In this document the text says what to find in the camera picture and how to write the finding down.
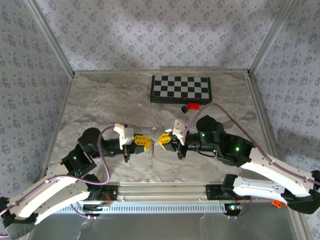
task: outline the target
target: patterned wallpaper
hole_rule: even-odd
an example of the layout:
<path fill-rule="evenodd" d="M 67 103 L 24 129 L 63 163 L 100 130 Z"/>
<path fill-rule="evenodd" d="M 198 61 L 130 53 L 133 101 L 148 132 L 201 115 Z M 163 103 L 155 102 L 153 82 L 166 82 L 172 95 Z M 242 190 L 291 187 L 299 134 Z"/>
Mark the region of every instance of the patterned wallpaper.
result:
<path fill-rule="evenodd" d="M 285 162 L 320 170 L 320 2 L 300 0 L 256 74 Z M 306 217 L 320 240 L 320 210 Z"/>
<path fill-rule="evenodd" d="M 0 3 L 0 196 L 41 172 L 68 77 L 21 0 Z"/>
<path fill-rule="evenodd" d="M 248 69 L 280 0 L 36 0 L 74 71 Z"/>

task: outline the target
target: floor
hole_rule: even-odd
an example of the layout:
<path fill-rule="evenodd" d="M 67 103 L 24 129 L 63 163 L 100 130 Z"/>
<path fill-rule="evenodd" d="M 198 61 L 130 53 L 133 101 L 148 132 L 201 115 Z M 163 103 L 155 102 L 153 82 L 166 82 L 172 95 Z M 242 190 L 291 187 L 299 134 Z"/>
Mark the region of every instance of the floor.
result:
<path fill-rule="evenodd" d="M 49 162 L 51 170 L 77 144 L 82 132 L 90 127 L 103 129 L 114 123 L 126 123 L 135 133 L 142 133 L 156 140 L 172 119 L 186 125 L 196 111 L 184 114 L 179 104 L 150 103 L 150 87 L 153 74 L 189 77 L 210 77 L 213 102 L 221 104 L 265 148 L 262 131 L 257 120 L 252 98 L 243 75 L 216 72 L 166 72 L 140 71 L 128 73 L 76 74 L 63 114 L 62 123 Z M 219 109 L 210 108 L 203 115 L 210 115 L 224 124 L 226 132 L 244 134 Z M 112 131 L 105 139 L 116 138 Z M 101 162 L 92 172 L 102 181 L 105 170 Z M 111 182 L 220 182 L 225 174 L 252 177 L 252 172 L 222 164 L 216 159 L 188 152 L 179 160 L 176 153 L 155 147 L 154 160 L 149 153 L 133 155 L 129 163 L 122 156 L 108 158 Z"/>

